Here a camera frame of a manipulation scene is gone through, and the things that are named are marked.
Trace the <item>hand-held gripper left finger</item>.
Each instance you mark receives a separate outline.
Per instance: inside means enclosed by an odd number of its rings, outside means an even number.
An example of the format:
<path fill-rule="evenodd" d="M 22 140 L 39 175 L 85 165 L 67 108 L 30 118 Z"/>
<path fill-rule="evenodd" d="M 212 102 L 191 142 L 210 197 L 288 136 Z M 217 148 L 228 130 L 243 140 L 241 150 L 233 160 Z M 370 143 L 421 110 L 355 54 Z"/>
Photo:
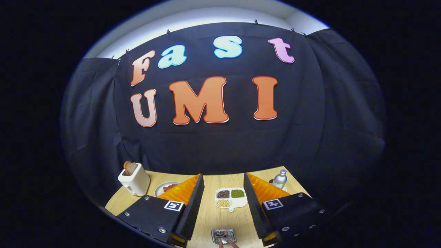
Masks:
<path fill-rule="evenodd" d="M 186 247 L 192 239 L 204 187 L 203 174 L 197 174 L 159 197 L 141 196 L 117 218 L 166 247 Z"/>

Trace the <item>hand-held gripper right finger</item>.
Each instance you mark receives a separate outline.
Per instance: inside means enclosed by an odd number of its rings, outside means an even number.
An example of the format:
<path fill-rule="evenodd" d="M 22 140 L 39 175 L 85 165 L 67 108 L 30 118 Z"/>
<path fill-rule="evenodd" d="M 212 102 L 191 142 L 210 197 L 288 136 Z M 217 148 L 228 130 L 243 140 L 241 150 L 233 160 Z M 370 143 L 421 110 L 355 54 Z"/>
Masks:
<path fill-rule="evenodd" d="M 287 193 L 250 173 L 244 173 L 244 190 L 264 246 L 293 245 L 327 220 L 327 209 L 306 193 Z"/>

